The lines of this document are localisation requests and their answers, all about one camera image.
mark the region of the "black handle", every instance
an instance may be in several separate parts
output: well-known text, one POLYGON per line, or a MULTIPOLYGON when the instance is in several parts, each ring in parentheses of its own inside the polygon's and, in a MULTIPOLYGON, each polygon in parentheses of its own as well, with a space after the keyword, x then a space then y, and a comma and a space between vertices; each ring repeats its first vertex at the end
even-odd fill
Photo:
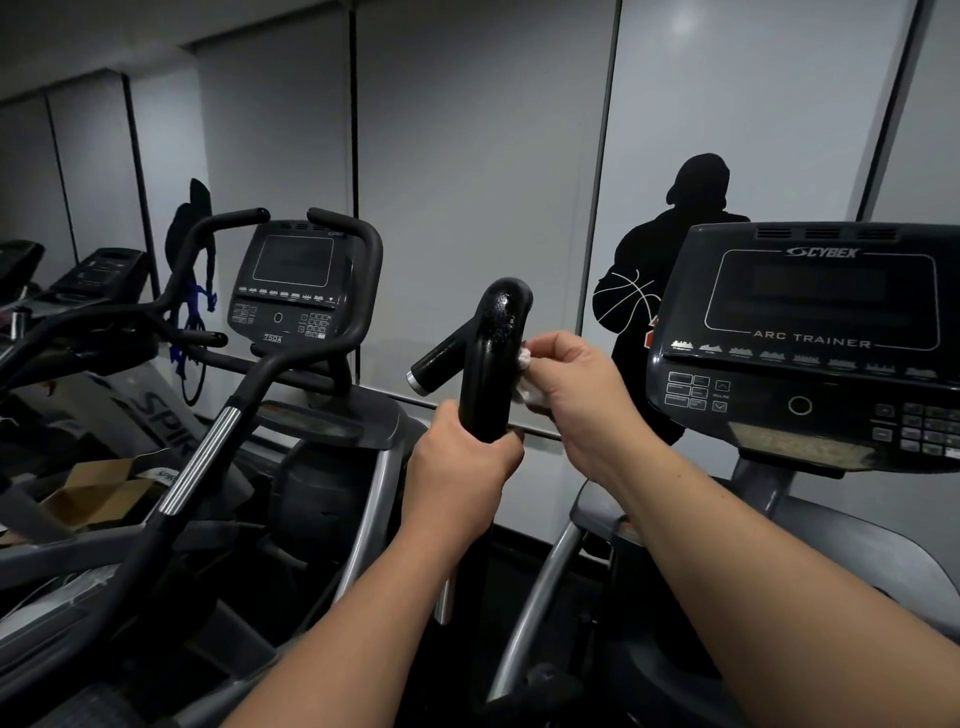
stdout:
POLYGON ((519 374, 516 360, 533 302, 530 286, 522 280, 500 279, 477 305, 460 388, 460 423, 481 442, 491 443, 507 431, 519 374))
POLYGON ((436 392, 464 369, 473 319, 447 336, 407 372, 407 383, 421 397, 436 392))

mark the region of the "person silhouette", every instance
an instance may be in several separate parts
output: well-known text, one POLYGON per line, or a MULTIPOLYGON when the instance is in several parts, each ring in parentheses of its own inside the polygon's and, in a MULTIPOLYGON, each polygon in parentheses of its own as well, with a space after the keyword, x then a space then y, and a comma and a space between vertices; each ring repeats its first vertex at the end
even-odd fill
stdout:
POLYGON ((697 155, 685 161, 666 193, 666 202, 673 207, 624 235, 613 266, 593 291, 597 322, 618 334, 613 362, 643 419, 667 445, 677 442, 684 428, 647 401, 647 355, 653 329, 663 290, 690 228, 750 222, 724 210, 729 183, 730 169, 719 155, 697 155))

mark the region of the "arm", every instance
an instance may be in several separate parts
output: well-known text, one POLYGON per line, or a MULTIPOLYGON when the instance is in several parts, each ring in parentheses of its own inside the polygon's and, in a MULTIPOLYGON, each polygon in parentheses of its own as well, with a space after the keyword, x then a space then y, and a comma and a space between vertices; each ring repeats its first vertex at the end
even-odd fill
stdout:
POLYGON ((490 527, 522 458, 516 434, 480 443, 460 426, 456 402, 444 402, 407 467, 394 541, 226 728, 392 725, 440 588, 490 527))
POLYGON ((960 648, 658 440, 605 354, 528 342, 573 465, 607 487, 761 726, 960 725, 960 648))

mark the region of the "control panel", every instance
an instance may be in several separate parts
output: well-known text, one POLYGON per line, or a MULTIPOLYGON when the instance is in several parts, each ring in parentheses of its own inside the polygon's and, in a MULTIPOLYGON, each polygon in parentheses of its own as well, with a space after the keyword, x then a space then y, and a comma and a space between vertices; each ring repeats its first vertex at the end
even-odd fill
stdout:
POLYGON ((960 471, 960 298, 940 282, 960 274, 960 228, 783 224, 785 237, 760 235, 768 229, 691 230, 660 308, 650 402, 794 461, 960 471), (826 229, 832 247, 804 244, 826 229))
POLYGON ((359 249, 350 236, 301 220, 260 225, 233 288, 230 328, 265 350, 334 335, 359 249))
POLYGON ((43 293, 4 308, 24 305, 36 320, 95 303, 137 303, 149 275, 150 259, 143 251, 101 248, 43 293))

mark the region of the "button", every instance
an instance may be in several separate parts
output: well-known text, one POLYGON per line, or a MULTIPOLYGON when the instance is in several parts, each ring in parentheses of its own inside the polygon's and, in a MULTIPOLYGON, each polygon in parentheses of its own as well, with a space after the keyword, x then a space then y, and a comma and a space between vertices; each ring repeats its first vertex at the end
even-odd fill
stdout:
POLYGON ((786 404, 787 409, 793 412, 795 415, 803 417, 808 415, 813 411, 813 402, 808 398, 797 395, 797 397, 790 398, 790 401, 786 404))

